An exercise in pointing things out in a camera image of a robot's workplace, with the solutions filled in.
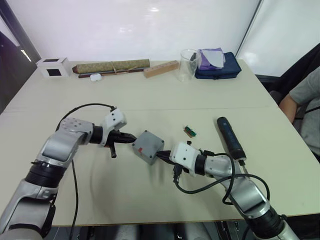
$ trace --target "gray t-shirt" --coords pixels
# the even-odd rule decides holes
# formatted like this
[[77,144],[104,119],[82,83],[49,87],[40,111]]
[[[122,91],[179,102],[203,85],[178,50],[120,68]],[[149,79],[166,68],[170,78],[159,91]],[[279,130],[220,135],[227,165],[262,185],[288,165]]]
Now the gray t-shirt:
[[[292,89],[289,94],[300,106],[309,102],[306,111],[319,107],[320,66]],[[300,135],[311,151],[320,156],[320,109],[304,115]]]

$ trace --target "wooden block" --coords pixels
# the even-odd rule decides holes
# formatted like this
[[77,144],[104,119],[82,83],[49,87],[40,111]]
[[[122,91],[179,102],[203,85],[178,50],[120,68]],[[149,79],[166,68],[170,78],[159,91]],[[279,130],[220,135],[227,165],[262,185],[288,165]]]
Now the wooden block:
[[145,68],[143,74],[146,78],[153,77],[155,75],[164,74],[166,72],[172,71],[179,68],[179,62],[177,60],[169,61],[157,66],[152,66]]

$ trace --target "black cylinder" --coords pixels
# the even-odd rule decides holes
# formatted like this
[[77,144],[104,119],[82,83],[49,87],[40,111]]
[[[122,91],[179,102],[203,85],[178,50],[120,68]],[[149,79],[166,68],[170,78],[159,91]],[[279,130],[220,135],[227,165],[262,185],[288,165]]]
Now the black cylinder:
[[58,187],[66,170],[64,167],[51,165],[42,161],[33,162],[32,164],[25,177],[25,181],[47,188]]
[[194,163],[194,172],[199,175],[205,175],[205,163],[207,157],[205,155],[199,154],[196,156]]
[[229,121],[224,117],[221,116],[216,120],[216,123],[219,127],[219,130],[223,136],[225,144],[228,148],[228,151],[234,159],[246,158],[246,154],[241,147]]
[[99,144],[102,141],[102,136],[104,134],[102,126],[95,126],[93,124],[93,133],[90,139],[91,144]]
[[285,228],[284,220],[270,207],[262,216],[245,219],[254,234],[261,239],[270,239],[279,235]]

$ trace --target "white wall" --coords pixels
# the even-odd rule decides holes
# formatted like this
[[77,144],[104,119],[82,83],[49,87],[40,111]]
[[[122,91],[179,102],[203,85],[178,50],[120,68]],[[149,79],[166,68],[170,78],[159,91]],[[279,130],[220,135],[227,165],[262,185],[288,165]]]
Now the white wall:
[[7,0],[43,58],[179,59],[186,48],[236,53],[258,0]]
[[318,43],[320,0],[264,0],[238,58],[279,77]]
[[15,36],[11,33],[10,29],[7,27],[5,21],[0,16],[0,32],[3,33],[10,41],[17,47],[20,45],[16,40]]

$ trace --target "person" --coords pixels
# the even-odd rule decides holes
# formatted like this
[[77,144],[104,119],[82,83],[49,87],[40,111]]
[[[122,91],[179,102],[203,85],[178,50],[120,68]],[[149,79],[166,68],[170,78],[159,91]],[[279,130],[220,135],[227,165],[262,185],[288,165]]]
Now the person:
[[294,87],[279,107],[291,123],[301,122],[295,127],[320,163],[320,66]]

